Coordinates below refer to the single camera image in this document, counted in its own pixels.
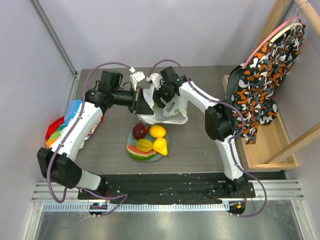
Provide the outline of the white plastic bag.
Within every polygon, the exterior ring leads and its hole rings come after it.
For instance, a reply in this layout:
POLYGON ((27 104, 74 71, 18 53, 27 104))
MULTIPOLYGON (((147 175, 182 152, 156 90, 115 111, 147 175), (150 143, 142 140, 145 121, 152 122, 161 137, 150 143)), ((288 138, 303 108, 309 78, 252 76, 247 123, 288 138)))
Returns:
POLYGON ((188 101, 181 96, 175 95, 169 103, 165 104, 164 108, 159 108, 155 105, 153 100, 155 90, 152 83, 149 89, 143 89, 145 99, 149 106, 152 107, 154 114, 137 114, 137 117, 142 122, 150 125, 159 123, 176 125, 185 124, 188 121, 188 101))

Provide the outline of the yellow fake lemon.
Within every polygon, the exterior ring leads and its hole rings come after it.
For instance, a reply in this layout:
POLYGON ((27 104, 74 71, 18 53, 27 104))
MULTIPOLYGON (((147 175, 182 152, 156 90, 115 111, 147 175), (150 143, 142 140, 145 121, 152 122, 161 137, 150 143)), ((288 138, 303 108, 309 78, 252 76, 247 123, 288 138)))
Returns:
POLYGON ((149 128, 149 134, 155 139, 165 137, 166 133, 166 129, 161 125, 156 124, 149 128))

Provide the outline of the yellow fake fruit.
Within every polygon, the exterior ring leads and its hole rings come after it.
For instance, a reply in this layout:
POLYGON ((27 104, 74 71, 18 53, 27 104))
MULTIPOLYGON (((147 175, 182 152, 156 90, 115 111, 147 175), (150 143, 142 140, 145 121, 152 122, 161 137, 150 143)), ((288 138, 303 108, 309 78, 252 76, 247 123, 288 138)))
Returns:
POLYGON ((167 156, 168 155, 168 143, 164 137, 157 138, 152 145, 152 148, 155 152, 167 156))

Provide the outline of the fake watermelon slice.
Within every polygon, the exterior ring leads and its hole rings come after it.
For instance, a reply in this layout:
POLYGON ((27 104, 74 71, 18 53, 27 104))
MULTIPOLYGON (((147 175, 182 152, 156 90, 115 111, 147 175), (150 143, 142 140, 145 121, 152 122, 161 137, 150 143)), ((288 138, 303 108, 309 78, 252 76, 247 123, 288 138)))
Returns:
POLYGON ((139 150, 136 146, 134 146, 132 144, 127 144, 126 145, 126 150, 127 150, 127 152, 128 152, 130 157, 132 157, 136 161, 141 161, 141 162, 149 161, 153 157, 155 157, 156 154, 157 154, 153 150, 147 151, 147 152, 143 152, 143 151, 139 150))

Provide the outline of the grey-blue round plate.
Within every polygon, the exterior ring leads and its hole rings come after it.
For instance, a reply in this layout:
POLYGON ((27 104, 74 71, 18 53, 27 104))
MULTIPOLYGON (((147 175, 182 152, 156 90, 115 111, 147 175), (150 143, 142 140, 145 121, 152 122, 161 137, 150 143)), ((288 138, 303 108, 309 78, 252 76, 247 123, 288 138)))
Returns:
POLYGON ((170 138, 161 125, 137 123, 127 137, 126 150, 138 162, 154 162, 168 156, 170 138))

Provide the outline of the colourful rainbow cartoon cloth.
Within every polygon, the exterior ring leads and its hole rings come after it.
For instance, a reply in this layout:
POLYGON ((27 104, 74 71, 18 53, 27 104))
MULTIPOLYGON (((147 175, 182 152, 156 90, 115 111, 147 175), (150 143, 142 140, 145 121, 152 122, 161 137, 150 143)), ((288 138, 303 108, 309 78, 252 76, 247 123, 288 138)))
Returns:
POLYGON ((78 109, 81 108, 81 104, 81 99, 70 101, 68 103, 66 113, 48 126, 45 135, 45 145, 47 149, 49 149, 51 145, 55 143, 57 139, 61 136, 65 128, 68 126, 69 122, 74 118, 74 116, 78 112, 78 109))

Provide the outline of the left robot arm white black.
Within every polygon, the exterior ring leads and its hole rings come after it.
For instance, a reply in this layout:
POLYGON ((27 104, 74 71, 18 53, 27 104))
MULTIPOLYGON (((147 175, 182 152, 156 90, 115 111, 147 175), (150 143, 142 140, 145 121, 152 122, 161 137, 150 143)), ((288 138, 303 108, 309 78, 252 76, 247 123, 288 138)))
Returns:
POLYGON ((101 79, 89 89, 75 116, 58 139, 37 153, 42 175, 48 183, 54 182, 68 189, 88 189, 93 198, 100 200, 107 192, 106 183, 94 173, 82 170, 75 159, 90 130, 113 105, 126 106, 133 114, 152 115, 154 112, 144 99, 143 89, 137 83, 145 79, 141 71, 130 76, 131 88, 120 88, 123 75, 104 70, 101 79))

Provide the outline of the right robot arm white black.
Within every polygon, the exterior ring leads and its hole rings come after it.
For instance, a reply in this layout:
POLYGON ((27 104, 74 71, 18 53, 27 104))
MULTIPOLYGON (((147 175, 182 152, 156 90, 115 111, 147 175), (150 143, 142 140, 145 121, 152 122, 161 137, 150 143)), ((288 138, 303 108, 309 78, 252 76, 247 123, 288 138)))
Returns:
POLYGON ((248 178, 237 153, 235 120, 230 106, 199 89, 186 75, 178 76, 171 66, 159 74, 151 74, 147 81, 154 85, 152 98, 158 107, 163 109, 174 97, 181 97, 201 110, 204 114, 205 132, 215 141, 221 155, 226 193, 233 198, 242 194, 248 178))

